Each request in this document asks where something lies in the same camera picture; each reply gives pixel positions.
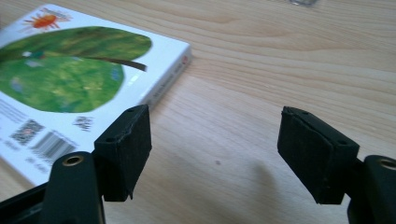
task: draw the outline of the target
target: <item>barcode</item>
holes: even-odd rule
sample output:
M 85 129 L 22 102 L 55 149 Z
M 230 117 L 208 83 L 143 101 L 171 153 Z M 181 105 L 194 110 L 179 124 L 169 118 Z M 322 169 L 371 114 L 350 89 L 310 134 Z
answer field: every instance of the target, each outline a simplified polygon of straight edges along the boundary
M 75 148 L 75 146 L 53 132 L 47 133 L 34 147 L 31 147 L 39 158 L 50 164 L 53 164 L 63 155 L 72 152 Z

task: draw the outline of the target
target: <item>clamp jaw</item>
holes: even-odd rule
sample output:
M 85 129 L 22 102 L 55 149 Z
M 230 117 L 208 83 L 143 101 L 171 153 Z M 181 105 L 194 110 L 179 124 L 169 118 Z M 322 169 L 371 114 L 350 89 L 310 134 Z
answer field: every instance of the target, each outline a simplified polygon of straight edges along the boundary
M 125 202 L 151 151 L 149 107 L 125 110 L 94 142 L 52 165 L 49 182 L 0 203 L 0 223 L 106 223 L 102 196 Z
M 357 159 L 359 145 L 311 113 L 285 106 L 277 148 L 317 203 L 351 198 L 349 223 L 396 223 L 396 160 Z

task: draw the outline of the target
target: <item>book spine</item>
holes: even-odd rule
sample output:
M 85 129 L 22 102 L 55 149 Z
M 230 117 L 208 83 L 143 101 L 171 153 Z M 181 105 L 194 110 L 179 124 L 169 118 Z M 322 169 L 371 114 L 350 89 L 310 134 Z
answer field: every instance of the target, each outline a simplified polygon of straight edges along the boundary
M 162 78 L 153 85 L 151 91 L 140 102 L 141 105 L 148 105 L 149 110 L 158 103 L 169 88 L 175 83 L 177 78 L 183 73 L 187 65 L 191 61 L 191 46 L 180 53 L 174 64 L 164 73 Z

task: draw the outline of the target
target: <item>book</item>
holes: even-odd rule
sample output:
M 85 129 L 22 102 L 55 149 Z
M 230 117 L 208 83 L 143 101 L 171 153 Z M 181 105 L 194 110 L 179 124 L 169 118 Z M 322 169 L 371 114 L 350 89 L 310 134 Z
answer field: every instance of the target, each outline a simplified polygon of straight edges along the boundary
M 0 156 L 34 185 L 127 108 L 152 108 L 190 44 L 55 5 L 0 30 Z

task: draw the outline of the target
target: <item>sun illustration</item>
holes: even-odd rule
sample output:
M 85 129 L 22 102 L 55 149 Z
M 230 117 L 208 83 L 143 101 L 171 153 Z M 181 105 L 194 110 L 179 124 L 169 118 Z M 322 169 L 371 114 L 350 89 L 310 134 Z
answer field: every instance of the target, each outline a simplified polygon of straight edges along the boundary
M 37 14 L 37 18 L 32 17 L 32 19 L 32 21 L 26 22 L 29 22 L 32 27 L 36 29 L 48 30 L 49 28 L 59 28 L 58 24 L 56 24 L 58 18 L 55 15 L 47 14 L 40 16 L 39 14 Z
M 51 11 L 46 8 L 41 9 L 43 12 L 41 15 L 39 13 L 36 16 L 31 17 L 31 20 L 26 20 L 24 25 L 26 28 L 22 31 L 30 31 L 32 28 L 39 29 L 43 32 L 49 29 L 59 29 L 57 22 L 59 21 L 70 21 L 71 17 L 58 11 Z

